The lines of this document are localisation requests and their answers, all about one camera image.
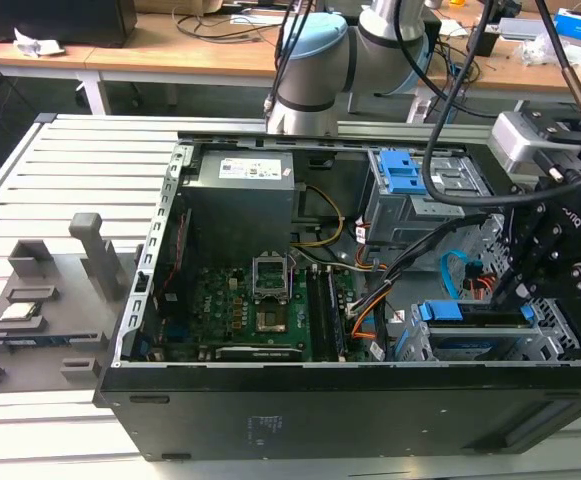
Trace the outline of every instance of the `yellow wire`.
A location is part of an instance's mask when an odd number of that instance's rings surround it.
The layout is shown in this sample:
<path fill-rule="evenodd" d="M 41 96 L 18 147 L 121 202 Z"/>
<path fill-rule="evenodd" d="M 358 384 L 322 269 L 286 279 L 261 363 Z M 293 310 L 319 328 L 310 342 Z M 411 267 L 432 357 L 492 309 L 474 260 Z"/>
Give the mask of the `yellow wire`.
<path fill-rule="evenodd" d="M 322 195 L 323 198 L 326 200 L 326 202 L 328 202 L 332 206 L 332 208 L 334 208 L 334 211 L 337 212 L 337 218 L 339 219 L 339 227 L 337 228 L 337 231 L 334 232 L 334 235 L 332 235 L 330 238 L 327 238 L 325 240 L 321 240 L 318 242 L 291 243 L 290 245 L 292 245 L 293 247 L 320 247 L 320 246 L 326 245 L 330 242 L 334 242 L 335 240 L 337 240 L 341 236 L 341 233 L 343 232 L 344 218 L 343 218 L 343 215 L 341 215 L 341 210 L 339 210 L 339 207 L 337 207 L 337 204 L 334 203 L 334 201 L 328 195 L 326 195 L 322 190 L 318 189 L 317 187 L 315 187 L 313 185 L 308 185 L 307 187 L 314 190 L 315 192 L 318 192 L 320 195 Z"/>

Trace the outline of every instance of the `wooden desk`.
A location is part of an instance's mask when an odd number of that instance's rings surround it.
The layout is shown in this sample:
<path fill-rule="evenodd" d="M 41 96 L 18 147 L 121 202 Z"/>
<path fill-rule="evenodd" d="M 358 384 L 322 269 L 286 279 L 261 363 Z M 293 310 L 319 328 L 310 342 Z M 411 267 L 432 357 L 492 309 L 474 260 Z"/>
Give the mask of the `wooden desk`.
<path fill-rule="evenodd" d="M 226 19 L 213 17 L 204 22 L 214 24 Z M 195 25 L 194 19 L 183 23 L 186 30 L 192 30 Z M 213 28 L 202 27 L 198 33 L 222 35 L 250 28 L 250 25 L 226 22 Z M 261 31 L 261 34 L 274 44 L 278 28 Z M 249 35 L 261 40 L 255 32 Z M 148 14 L 138 18 L 137 27 L 124 48 L 95 48 L 86 61 L 86 68 L 272 78 L 275 74 L 274 47 L 263 40 L 235 45 L 206 42 L 177 30 L 170 15 Z"/>
<path fill-rule="evenodd" d="M 445 15 L 469 29 L 477 24 L 482 10 L 483 4 L 477 0 L 467 0 L 463 7 L 456 7 L 444 2 L 436 15 L 441 20 L 444 19 Z M 539 14 L 521 12 L 518 18 L 539 19 Z M 468 37 L 451 37 L 449 40 L 447 37 L 443 37 L 442 40 L 461 51 L 465 51 Z M 499 38 L 490 57 L 476 57 L 475 61 L 481 67 L 481 76 L 471 88 L 541 93 L 569 92 L 557 65 L 523 65 L 518 54 L 515 53 L 519 45 L 520 42 Z M 428 76 L 437 85 L 442 86 L 446 82 L 445 63 L 438 55 L 433 56 Z"/>
<path fill-rule="evenodd" d="M 477 0 L 467 0 L 463 7 L 450 7 L 447 2 L 438 11 L 459 21 L 465 27 L 475 24 L 483 8 Z M 522 13 L 522 18 L 538 18 Z M 218 22 L 213 17 L 208 23 Z M 194 21 L 185 27 L 194 28 Z M 218 35 L 250 26 L 223 23 L 213 28 L 203 27 L 199 33 Z M 262 32 L 274 43 L 277 28 Z M 465 50 L 467 38 L 451 38 L 449 43 Z M 556 65 L 526 67 L 514 54 L 518 42 L 499 39 L 491 57 L 477 57 L 481 77 L 471 86 L 468 96 L 481 98 L 568 102 L 572 97 Z M 120 49 L 68 46 L 67 54 L 49 58 L 24 57 L 13 46 L 0 44 L 0 70 L 5 75 L 44 78 L 70 78 L 84 83 L 90 107 L 95 114 L 108 114 L 110 109 L 104 81 L 128 81 L 173 84 L 206 84 L 269 87 L 274 77 L 272 45 L 261 41 L 224 45 L 190 38 L 180 33 L 169 15 L 147 14 L 138 17 L 136 30 L 126 46 Z M 434 56 L 429 76 L 437 85 L 446 80 L 445 65 Z M 176 92 L 170 88 L 169 102 L 176 102 Z M 433 94 L 425 86 L 415 88 L 409 121 L 421 120 L 423 105 Z M 354 110 L 351 99 L 349 111 Z"/>

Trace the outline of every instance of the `black computer case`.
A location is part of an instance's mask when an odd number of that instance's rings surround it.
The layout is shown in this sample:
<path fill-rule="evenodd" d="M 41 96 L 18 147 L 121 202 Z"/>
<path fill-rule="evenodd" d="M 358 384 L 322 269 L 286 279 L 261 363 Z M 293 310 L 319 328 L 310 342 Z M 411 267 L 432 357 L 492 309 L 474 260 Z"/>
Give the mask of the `black computer case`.
<path fill-rule="evenodd" d="M 0 0 L 0 42 L 14 29 L 38 40 L 121 47 L 134 29 L 133 0 Z"/>

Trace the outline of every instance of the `ram slot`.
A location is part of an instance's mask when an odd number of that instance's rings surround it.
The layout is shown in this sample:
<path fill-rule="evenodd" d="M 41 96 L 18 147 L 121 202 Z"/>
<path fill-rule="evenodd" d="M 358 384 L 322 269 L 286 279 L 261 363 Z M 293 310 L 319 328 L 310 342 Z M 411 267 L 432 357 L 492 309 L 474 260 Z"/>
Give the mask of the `ram slot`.
<path fill-rule="evenodd" d="M 336 362 L 338 355 L 332 328 L 330 310 L 332 299 L 329 295 L 327 278 L 320 271 L 308 269 L 306 286 L 312 359 L 315 362 Z"/>

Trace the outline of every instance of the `green circuit board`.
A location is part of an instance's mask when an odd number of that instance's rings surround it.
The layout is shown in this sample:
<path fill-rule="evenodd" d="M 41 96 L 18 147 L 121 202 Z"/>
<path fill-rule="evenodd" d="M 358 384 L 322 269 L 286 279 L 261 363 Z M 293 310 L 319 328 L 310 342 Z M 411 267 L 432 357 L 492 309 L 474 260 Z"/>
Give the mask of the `green circuit board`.
<path fill-rule="evenodd" d="M 345 304 L 356 299 L 352 275 L 334 273 L 337 300 L 345 331 Z M 278 273 L 263 272 L 259 285 L 279 286 Z M 167 319 L 162 325 L 161 348 L 173 362 L 212 361 L 212 349 L 221 347 L 288 347 L 300 350 L 301 361 L 312 359 L 305 269 L 293 270 L 291 295 L 286 304 L 253 300 L 249 268 L 202 269 L 197 278 L 191 314 L 185 320 Z M 273 315 L 273 326 L 266 319 Z M 283 325 L 282 331 L 269 331 Z"/>

